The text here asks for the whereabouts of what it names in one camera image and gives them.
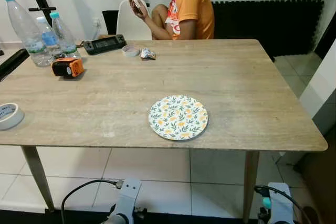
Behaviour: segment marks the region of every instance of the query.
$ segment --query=power outlet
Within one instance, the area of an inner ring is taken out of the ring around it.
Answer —
[[[100,19],[94,18],[93,19],[93,26],[94,27],[100,27]]]

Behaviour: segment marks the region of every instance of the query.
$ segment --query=floral plate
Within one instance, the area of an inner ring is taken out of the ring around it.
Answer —
[[[148,120],[159,136],[180,141],[199,135],[207,125],[208,114],[194,98],[171,95],[152,106]]]

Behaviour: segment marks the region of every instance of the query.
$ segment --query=hand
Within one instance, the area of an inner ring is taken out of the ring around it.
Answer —
[[[131,8],[135,15],[137,15],[142,20],[145,20],[146,18],[148,18],[147,8],[144,6],[141,0],[138,0],[138,3],[140,5],[140,10],[135,5],[134,0],[129,0],[129,2],[130,2]]]

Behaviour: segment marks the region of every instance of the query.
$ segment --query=roll of tape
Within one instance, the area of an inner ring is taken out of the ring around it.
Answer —
[[[122,48],[122,52],[126,57],[135,57],[138,56],[140,50],[132,45],[127,45]]]
[[[5,103],[0,105],[0,130],[14,127],[22,121],[25,114],[16,103]]]

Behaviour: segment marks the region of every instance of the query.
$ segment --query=man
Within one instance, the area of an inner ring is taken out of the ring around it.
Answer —
[[[141,1],[140,11],[130,0],[134,13],[151,29],[153,39],[213,39],[214,10],[210,0],[172,0],[169,8],[158,5],[149,17]]]

